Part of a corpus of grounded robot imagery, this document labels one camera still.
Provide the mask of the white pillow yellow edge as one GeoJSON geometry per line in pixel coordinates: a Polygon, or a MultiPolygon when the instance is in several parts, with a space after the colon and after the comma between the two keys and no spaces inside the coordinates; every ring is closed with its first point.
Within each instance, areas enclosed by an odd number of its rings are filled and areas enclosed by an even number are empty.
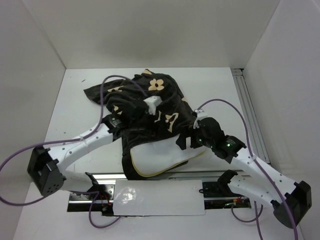
{"type": "Polygon", "coordinates": [[[176,144],[177,139],[178,136],[174,136],[132,147],[130,156],[134,170],[142,177],[154,177],[206,151],[204,146],[191,148],[190,143],[186,145],[185,150],[182,150],[176,144]]]}

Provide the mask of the black floral plush pillowcase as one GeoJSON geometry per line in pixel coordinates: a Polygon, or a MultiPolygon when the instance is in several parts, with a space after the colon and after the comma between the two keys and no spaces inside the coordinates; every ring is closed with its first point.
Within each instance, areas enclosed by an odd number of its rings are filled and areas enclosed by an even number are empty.
{"type": "Polygon", "coordinates": [[[182,150],[180,134],[195,117],[178,83],[164,73],[145,69],[131,81],[116,79],[84,90],[86,97],[117,115],[128,129],[119,135],[122,169],[128,180],[146,180],[183,166],[204,148],[182,150]]]}

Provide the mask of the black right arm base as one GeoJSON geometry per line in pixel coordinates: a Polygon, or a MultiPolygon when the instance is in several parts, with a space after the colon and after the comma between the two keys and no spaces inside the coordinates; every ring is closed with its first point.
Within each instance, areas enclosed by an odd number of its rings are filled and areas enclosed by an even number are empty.
{"type": "Polygon", "coordinates": [[[204,208],[206,210],[250,208],[248,198],[231,192],[228,187],[231,180],[238,176],[234,170],[227,170],[215,181],[204,181],[202,189],[199,190],[204,197],[204,208]]]}

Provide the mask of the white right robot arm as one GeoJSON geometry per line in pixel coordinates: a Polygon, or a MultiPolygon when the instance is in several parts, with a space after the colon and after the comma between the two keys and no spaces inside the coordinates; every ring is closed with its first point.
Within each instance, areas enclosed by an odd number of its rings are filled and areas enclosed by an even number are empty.
{"type": "Polygon", "coordinates": [[[226,135],[212,117],[197,119],[194,126],[182,129],[176,144],[187,148],[209,148],[219,159],[236,166],[251,177],[247,182],[234,170],[226,170],[215,183],[223,196],[242,195],[273,208],[273,215],[284,226],[293,229],[312,206],[311,186],[284,176],[250,152],[249,147],[232,135],[226,135]]]}

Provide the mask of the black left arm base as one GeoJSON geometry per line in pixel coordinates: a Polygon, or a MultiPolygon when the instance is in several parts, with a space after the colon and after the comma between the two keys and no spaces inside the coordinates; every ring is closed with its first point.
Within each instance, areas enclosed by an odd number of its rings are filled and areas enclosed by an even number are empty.
{"type": "Polygon", "coordinates": [[[98,180],[92,173],[85,172],[84,174],[75,174],[68,178],[71,183],[70,192],[78,196],[84,195],[93,200],[95,195],[98,195],[101,201],[105,200],[108,205],[111,204],[111,194],[107,188],[98,183],[98,180]]]}

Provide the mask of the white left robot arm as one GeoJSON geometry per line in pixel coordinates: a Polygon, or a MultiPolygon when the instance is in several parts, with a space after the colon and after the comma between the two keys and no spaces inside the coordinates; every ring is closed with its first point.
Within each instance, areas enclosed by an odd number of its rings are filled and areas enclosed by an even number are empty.
{"type": "Polygon", "coordinates": [[[159,97],[152,96],[136,99],[124,105],[121,115],[101,115],[94,127],[73,139],[34,147],[27,172],[39,193],[47,197],[58,190],[65,190],[81,193],[88,200],[97,197],[104,189],[91,173],[68,172],[67,168],[90,152],[113,143],[125,131],[132,130],[143,117],[154,116],[161,102],[159,97]]]}

